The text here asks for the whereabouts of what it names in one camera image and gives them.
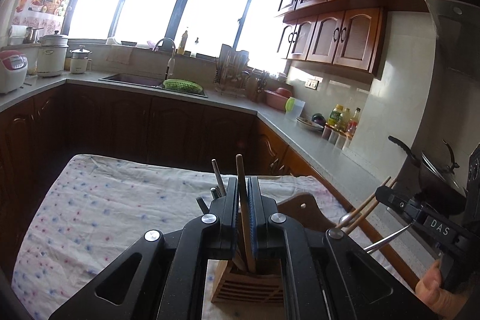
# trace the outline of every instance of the range hood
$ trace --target range hood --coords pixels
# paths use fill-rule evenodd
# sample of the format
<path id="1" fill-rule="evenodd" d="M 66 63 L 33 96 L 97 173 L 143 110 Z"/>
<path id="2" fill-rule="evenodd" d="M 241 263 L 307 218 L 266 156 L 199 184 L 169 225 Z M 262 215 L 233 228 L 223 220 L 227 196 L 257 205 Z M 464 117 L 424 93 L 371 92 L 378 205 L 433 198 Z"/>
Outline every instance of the range hood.
<path id="1" fill-rule="evenodd" d="M 480 0 L 425 0 L 445 65 L 480 81 Z"/>

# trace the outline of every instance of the human hand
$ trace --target human hand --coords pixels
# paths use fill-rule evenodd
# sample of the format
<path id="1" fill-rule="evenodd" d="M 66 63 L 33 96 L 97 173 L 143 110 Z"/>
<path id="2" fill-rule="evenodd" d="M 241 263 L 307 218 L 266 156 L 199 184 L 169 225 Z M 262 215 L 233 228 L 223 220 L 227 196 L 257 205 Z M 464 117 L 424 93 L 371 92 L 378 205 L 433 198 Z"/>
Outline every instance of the human hand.
<path id="1" fill-rule="evenodd" d="M 452 320 L 465 305 L 467 297 L 440 288 L 442 275 L 436 260 L 415 287 L 415 295 L 433 312 Z"/>

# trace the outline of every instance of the power outlet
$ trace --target power outlet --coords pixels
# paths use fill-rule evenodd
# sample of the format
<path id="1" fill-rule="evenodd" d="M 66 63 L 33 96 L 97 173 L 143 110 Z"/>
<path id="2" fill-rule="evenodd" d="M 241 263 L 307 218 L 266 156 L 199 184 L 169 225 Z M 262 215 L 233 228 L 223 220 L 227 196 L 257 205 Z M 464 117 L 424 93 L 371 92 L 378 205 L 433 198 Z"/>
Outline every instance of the power outlet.
<path id="1" fill-rule="evenodd" d="M 307 79 L 305 82 L 305 87 L 311 88 L 312 90 L 317 90 L 318 81 L 316 79 Z"/>

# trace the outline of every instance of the faucet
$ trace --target faucet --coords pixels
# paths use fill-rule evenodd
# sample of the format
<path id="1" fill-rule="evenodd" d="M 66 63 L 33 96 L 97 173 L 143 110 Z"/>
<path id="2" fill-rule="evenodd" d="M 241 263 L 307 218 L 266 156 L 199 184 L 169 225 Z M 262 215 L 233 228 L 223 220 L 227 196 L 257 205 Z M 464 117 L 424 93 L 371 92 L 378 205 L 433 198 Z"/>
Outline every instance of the faucet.
<path id="1" fill-rule="evenodd" d="M 172 57 L 170 58 L 168 64 L 166 65 L 166 72 L 165 72 L 165 79 L 164 80 L 167 80 L 169 78 L 169 75 L 173 75 L 173 68 L 175 67 L 175 51 L 177 50 L 177 47 L 175 46 L 175 42 L 172 39 L 170 39 L 168 37 L 164 37 L 157 42 L 157 44 L 153 48 L 154 52 L 157 51 L 158 45 L 164 40 L 172 41 L 172 45 L 173 45 Z"/>

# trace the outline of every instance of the sink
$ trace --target sink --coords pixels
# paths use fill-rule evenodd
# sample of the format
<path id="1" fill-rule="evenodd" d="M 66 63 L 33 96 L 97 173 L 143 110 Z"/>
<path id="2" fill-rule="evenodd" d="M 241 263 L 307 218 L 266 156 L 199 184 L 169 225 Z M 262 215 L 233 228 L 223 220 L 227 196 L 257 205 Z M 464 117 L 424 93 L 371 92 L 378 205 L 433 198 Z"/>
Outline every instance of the sink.
<path id="1" fill-rule="evenodd" d="M 202 91 L 199 94 L 194 94 L 191 92 L 170 90 L 169 88 L 164 87 L 163 79 L 155 79 L 152 77 L 129 75 L 129 74 L 116 74 L 113 76 L 103 77 L 99 80 L 104 82 L 129 84 L 133 86 L 152 87 L 152 88 L 157 88 L 159 90 L 176 92 L 177 94 L 194 95 L 196 97 L 208 98 L 207 95 L 205 94 L 205 91 Z"/>

